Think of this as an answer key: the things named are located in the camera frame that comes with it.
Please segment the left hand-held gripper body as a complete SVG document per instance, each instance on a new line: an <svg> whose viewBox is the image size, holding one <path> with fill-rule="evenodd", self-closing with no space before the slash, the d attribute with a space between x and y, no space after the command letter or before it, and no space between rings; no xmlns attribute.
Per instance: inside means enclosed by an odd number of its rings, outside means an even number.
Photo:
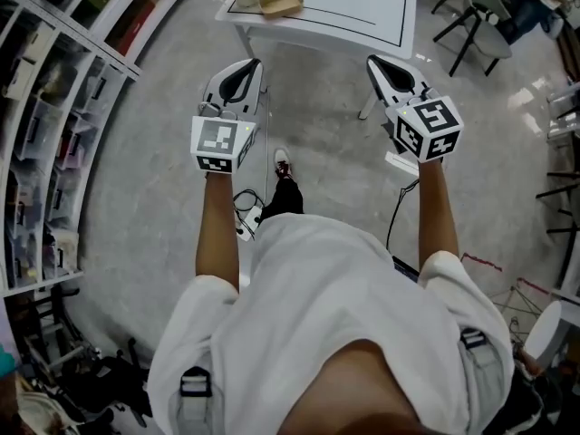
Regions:
<svg viewBox="0 0 580 435"><path fill-rule="evenodd" d="M197 169L233 175L264 125L264 88L250 89L239 103L227 103L205 88L190 123L189 152Z"/></svg>

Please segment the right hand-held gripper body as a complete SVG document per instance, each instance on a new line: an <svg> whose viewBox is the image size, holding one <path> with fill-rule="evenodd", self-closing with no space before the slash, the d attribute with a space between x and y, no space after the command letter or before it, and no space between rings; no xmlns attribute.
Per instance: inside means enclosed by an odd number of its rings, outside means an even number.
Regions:
<svg viewBox="0 0 580 435"><path fill-rule="evenodd" d="M433 88L388 106L385 113L393 125L391 138L419 163L443 160L453 153L464 130L452 99Z"/></svg>

